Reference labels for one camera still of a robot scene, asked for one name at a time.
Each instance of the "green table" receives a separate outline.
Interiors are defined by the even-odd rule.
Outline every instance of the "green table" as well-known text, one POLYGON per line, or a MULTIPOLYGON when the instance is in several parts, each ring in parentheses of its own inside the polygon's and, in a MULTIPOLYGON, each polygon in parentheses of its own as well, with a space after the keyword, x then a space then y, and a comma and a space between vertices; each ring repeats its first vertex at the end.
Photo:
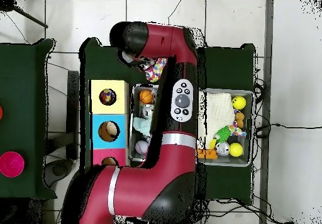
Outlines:
POLYGON ((0 174, 0 198, 55 198, 43 182, 46 127, 45 61, 53 40, 34 45, 0 44, 0 155, 25 159, 15 178, 0 174))
MULTIPOLYGON (((137 69, 130 69, 116 58, 116 49, 102 47, 95 39, 88 39, 83 43, 85 51, 86 83, 84 97, 88 97, 89 80, 122 80, 130 87, 133 84, 148 83, 145 74, 137 69)), ((244 45, 242 48, 200 48, 198 50, 199 87, 239 89, 253 91, 253 45, 244 45)), ((89 115, 89 107, 85 102, 85 115, 89 115)), ((85 126, 89 126, 89 117, 85 117, 85 126)), ((82 140, 89 145, 89 131, 82 140)), ((85 166, 90 164, 89 151, 86 150, 85 166)), ((207 166, 206 198, 240 198, 246 204, 251 202, 252 166, 248 167, 220 167, 207 166)))

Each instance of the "pink disc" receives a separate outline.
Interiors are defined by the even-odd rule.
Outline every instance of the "pink disc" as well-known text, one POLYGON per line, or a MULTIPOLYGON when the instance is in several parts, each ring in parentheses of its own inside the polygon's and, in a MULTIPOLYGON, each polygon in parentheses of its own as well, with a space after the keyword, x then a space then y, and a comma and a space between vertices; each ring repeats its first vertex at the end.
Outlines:
POLYGON ((6 152, 0 156, 0 172, 6 177, 17 177, 23 171, 25 161, 16 152, 6 152))

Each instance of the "orange basketball toy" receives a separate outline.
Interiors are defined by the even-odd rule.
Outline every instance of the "orange basketball toy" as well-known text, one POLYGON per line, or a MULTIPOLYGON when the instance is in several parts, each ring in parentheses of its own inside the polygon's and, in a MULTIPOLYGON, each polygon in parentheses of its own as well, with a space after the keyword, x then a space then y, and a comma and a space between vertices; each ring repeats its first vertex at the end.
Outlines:
POLYGON ((151 104, 152 100, 153 100, 153 95, 150 90, 142 90, 140 92, 140 101, 143 104, 151 104))

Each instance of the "pink box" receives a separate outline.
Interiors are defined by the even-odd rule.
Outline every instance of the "pink box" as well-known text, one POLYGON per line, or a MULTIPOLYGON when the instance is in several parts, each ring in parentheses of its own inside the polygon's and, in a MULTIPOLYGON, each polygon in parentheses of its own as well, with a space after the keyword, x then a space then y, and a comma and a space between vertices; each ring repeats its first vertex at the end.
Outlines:
POLYGON ((126 165, 126 150, 120 149, 94 149, 93 150, 93 165, 102 164, 106 157, 114 157, 118 161, 119 166, 126 165))

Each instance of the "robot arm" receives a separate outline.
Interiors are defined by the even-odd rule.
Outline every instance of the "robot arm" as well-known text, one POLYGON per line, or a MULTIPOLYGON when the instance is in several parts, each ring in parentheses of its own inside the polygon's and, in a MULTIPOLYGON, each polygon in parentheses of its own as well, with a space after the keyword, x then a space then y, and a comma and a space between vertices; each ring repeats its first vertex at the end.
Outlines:
POLYGON ((180 223, 194 198, 196 168, 197 53, 192 35, 173 26, 120 22, 113 26, 110 42, 138 65, 169 58, 160 79, 147 160, 141 168, 94 167, 87 183, 72 181, 62 224, 113 224, 114 215, 180 223), (88 194, 79 215, 72 217, 69 203, 77 199, 77 184, 88 194))

